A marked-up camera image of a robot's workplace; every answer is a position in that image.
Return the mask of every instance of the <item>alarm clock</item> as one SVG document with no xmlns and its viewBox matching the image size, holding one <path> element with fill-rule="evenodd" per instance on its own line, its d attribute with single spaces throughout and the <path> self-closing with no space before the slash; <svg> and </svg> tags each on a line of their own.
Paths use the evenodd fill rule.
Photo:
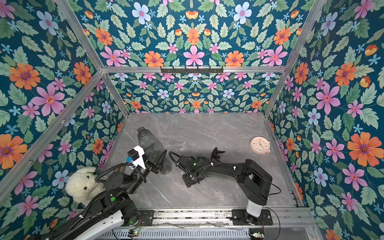
<svg viewBox="0 0 384 240">
<path fill-rule="evenodd" d="M 254 137 L 251 141 L 251 149 L 257 154 L 268 154 L 271 151 L 270 146 L 270 141 L 263 137 Z"/>
</svg>

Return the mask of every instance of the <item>white teddy bear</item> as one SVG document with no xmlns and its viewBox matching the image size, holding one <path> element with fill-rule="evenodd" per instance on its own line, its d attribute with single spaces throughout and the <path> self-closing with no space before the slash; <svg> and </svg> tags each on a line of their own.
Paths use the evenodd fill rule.
<svg viewBox="0 0 384 240">
<path fill-rule="evenodd" d="M 102 183 L 95 182 L 94 172 L 95 167 L 84 167 L 68 179 L 65 190 L 74 201 L 87 206 L 94 196 L 105 190 Z"/>
</svg>

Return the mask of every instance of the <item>metal grate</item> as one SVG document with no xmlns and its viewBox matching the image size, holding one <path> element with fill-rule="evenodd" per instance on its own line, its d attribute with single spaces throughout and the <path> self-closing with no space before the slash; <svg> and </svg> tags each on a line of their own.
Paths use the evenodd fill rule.
<svg viewBox="0 0 384 240">
<path fill-rule="evenodd" d="M 131 239 L 128 236 L 129 229 L 115 229 L 115 235 L 118 239 Z M 230 229 L 143 229 L 139 236 L 134 239 L 190 239 L 190 238 L 205 238 L 205 239 L 249 239 L 249 230 L 230 230 Z M 101 235 L 98 240 L 116 239 L 112 231 Z"/>
</svg>

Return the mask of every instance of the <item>marble surface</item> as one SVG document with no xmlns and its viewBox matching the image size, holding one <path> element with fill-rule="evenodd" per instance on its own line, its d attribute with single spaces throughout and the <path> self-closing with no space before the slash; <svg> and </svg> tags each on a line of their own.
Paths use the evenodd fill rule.
<svg viewBox="0 0 384 240">
<path fill-rule="evenodd" d="M 225 151 L 221 154 L 224 162 L 254 160 L 272 176 L 272 182 L 281 188 L 280 194 L 269 197 L 267 205 L 296 205 L 278 163 L 278 147 L 271 145 L 271 152 L 267 155 L 256 155 L 251 151 L 249 144 L 253 137 L 269 138 L 262 114 L 131 114 L 119 133 L 109 166 L 123 162 L 127 151 L 138 145 L 137 128 L 140 126 L 151 130 L 165 149 L 179 155 L 210 157 L 217 147 L 218 150 Z M 182 180 L 184 173 L 175 165 L 172 167 L 172 172 L 167 175 L 149 174 L 147 183 L 143 183 L 131 195 L 137 207 L 247 206 L 248 199 L 236 182 L 210 177 L 187 188 Z M 270 193 L 277 191 L 272 186 Z"/>
</svg>

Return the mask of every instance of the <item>clear plastic bottle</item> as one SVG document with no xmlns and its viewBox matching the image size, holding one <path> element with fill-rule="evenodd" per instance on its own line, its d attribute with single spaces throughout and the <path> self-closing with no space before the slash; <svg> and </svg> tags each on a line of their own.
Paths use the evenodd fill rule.
<svg viewBox="0 0 384 240">
<path fill-rule="evenodd" d="M 145 127 L 139 127 L 137 129 L 137 138 L 139 145 L 144 149 L 144 156 L 150 160 L 155 160 L 164 150 L 164 146 L 159 139 Z M 172 163 L 167 157 L 164 159 L 163 170 L 160 172 L 162 175 L 170 173 L 172 170 Z"/>
</svg>

